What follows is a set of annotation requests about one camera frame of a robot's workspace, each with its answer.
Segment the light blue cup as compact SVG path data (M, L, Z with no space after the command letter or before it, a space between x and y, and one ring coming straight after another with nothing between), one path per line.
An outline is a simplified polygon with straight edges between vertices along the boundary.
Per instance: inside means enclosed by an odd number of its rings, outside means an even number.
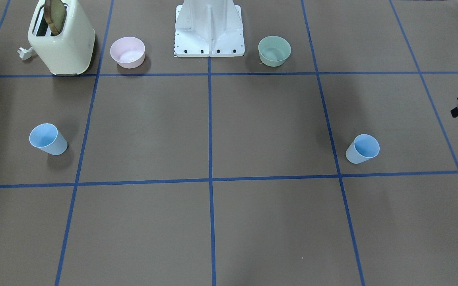
M354 138L346 150L346 159L352 164L360 164L378 156L380 144L369 134L360 134Z
M58 156L68 148L68 143L59 132L58 128L51 123L43 123L31 130L29 143L50 155Z

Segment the green plastic bowl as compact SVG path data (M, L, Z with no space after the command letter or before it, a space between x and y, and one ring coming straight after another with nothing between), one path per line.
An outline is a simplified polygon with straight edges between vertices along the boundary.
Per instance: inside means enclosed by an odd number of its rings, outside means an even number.
M279 67L291 55L291 45L279 36L267 36L258 44L260 61L269 67Z

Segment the pink plastic bowl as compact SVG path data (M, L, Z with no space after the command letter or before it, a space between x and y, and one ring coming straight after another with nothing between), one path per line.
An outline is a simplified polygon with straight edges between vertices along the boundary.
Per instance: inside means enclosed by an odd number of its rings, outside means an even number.
M136 37L123 37L110 47L112 59L122 68L133 69L140 66L145 60L146 46Z

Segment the cream toaster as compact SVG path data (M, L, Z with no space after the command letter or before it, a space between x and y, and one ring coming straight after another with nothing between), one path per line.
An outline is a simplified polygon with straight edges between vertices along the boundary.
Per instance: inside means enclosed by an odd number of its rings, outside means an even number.
M27 39L52 74L79 75L91 65L96 33L78 0L62 3L66 8L62 31L52 35L44 18L45 0L40 0L33 11Z

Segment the toast slice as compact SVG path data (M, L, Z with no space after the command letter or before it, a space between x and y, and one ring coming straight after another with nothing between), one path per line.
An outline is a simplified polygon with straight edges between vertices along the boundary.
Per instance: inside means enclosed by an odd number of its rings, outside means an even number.
M66 19L66 6L61 0L46 0L43 16L51 34L57 36L61 33Z

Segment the white toaster plug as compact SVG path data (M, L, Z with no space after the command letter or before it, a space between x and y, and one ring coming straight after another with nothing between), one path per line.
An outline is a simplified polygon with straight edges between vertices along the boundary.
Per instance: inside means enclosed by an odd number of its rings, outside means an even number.
M34 51L33 47L29 47L28 49L20 47L17 52L21 60L28 60L33 56Z

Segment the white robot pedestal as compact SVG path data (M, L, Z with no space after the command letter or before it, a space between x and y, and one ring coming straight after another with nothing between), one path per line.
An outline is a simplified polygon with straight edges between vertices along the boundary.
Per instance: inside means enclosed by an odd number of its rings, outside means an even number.
M175 20L174 56L244 56L242 9L234 1L185 0L176 6Z

